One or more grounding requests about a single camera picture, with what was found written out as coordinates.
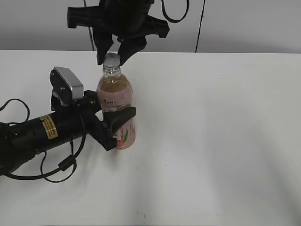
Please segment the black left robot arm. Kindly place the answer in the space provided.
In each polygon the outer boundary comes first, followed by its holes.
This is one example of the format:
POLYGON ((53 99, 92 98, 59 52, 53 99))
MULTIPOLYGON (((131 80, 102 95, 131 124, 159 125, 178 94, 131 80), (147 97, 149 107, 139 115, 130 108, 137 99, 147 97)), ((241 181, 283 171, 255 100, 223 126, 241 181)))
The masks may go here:
POLYGON ((76 159, 81 153, 86 136, 90 135, 106 151, 117 147, 116 132, 136 115, 135 107, 106 112, 103 120, 96 113, 101 110, 97 94, 86 90, 83 98, 63 105, 59 98, 51 97, 52 113, 23 122, 0 124, 0 174, 16 180, 38 180, 52 176, 69 167, 76 169, 76 159), (32 160, 36 155, 50 149, 70 144, 77 138, 81 143, 77 151, 58 164, 48 173, 36 176, 18 176, 13 172, 32 160))

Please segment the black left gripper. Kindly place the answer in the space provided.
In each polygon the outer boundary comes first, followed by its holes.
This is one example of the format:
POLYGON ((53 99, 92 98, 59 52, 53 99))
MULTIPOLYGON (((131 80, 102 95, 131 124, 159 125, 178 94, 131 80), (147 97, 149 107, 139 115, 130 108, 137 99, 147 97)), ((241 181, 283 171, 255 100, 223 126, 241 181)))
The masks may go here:
POLYGON ((128 107, 119 111, 104 112, 103 122, 96 113, 101 110, 97 92, 86 90, 82 99, 68 106, 62 106, 59 99, 52 95, 50 114, 58 137, 51 142, 51 147, 57 147, 84 135, 90 135, 106 151, 117 146, 113 138, 116 132, 130 119, 136 116, 136 108, 128 107))

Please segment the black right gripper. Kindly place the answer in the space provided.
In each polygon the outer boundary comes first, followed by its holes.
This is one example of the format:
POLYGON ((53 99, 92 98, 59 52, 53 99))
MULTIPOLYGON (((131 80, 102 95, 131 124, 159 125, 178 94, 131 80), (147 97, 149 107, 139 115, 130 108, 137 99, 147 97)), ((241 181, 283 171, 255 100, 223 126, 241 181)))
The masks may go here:
POLYGON ((166 38, 170 31, 167 21, 148 15, 152 0, 101 0, 98 6, 68 7, 68 28, 77 26, 94 29, 97 64, 101 65, 113 45, 112 35, 124 39, 119 47, 120 65, 143 50, 145 36, 166 38))

